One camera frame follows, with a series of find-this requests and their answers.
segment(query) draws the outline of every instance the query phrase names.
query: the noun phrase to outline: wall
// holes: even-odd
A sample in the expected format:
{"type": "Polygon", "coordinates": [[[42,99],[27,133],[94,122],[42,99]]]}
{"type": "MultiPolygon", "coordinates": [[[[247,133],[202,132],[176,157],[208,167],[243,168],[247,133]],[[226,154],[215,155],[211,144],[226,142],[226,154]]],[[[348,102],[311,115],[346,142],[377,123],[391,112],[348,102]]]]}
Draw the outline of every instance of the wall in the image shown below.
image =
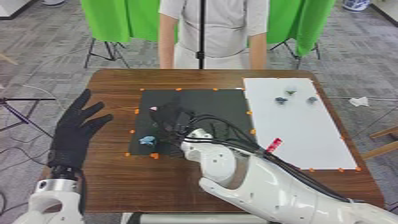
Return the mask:
{"type": "Polygon", "coordinates": [[[0,0],[0,16],[11,16],[30,0],[0,0]]]}
{"type": "Polygon", "coordinates": [[[398,0],[373,0],[373,4],[394,21],[398,21],[398,0]]]}

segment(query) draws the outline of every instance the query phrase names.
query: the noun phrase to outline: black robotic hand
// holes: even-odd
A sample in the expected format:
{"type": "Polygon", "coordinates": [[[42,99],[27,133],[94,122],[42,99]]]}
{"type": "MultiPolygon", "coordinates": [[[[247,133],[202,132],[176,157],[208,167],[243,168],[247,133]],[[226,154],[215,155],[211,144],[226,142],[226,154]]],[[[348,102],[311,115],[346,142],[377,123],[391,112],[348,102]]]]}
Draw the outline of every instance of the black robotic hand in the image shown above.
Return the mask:
{"type": "Polygon", "coordinates": [[[85,121],[105,107],[103,102],[99,102],[83,110],[89,99],[90,90],[85,89],[58,120],[48,154],[48,167],[66,166],[82,169],[90,138],[114,119],[108,114],[85,121]]]}

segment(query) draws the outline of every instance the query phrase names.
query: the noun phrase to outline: white cylinder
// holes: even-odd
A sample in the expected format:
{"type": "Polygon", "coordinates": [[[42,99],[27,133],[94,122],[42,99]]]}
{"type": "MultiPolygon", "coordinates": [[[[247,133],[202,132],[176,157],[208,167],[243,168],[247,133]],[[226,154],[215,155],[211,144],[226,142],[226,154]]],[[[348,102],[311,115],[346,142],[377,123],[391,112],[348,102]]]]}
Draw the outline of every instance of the white cylinder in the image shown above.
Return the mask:
{"type": "Polygon", "coordinates": [[[142,224],[268,224],[268,222],[249,214],[144,214],[142,224]]]}

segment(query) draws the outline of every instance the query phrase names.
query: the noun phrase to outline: brown table surface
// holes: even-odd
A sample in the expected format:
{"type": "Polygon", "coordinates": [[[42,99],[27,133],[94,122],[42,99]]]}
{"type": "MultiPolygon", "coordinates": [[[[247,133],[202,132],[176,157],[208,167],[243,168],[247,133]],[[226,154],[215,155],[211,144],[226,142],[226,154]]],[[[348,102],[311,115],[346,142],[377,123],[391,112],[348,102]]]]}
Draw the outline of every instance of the brown table surface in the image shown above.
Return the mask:
{"type": "Polygon", "coordinates": [[[243,87],[241,78],[311,78],[339,128],[341,136],[362,171],[316,171],[314,179],[348,198],[384,206],[384,197],[364,161],[341,124],[337,113],[314,75],[305,71],[245,70],[99,70],[89,89],[92,100],[103,101],[101,115],[114,114],[114,121],[99,131],[89,149],[85,175],[89,182],[87,212],[238,212],[240,209],[199,188],[199,164],[185,159],[124,156],[130,130],[135,126],[135,109],[140,88],[229,89],[243,87]]]}

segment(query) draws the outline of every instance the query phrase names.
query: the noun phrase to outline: white board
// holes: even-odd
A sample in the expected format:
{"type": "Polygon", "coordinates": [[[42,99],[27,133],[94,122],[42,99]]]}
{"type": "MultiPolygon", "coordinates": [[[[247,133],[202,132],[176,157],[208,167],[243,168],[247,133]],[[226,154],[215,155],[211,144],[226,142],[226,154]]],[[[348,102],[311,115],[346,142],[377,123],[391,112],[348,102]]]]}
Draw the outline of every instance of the white board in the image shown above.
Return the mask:
{"type": "Polygon", "coordinates": [[[302,169],[355,169],[357,164],[316,94],[311,79],[249,78],[245,97],[252,111],[257,143],[268,147],[282,139],[273,154],[302,169]],[[275,98],[288,102],[281,105],[275,98]]]}

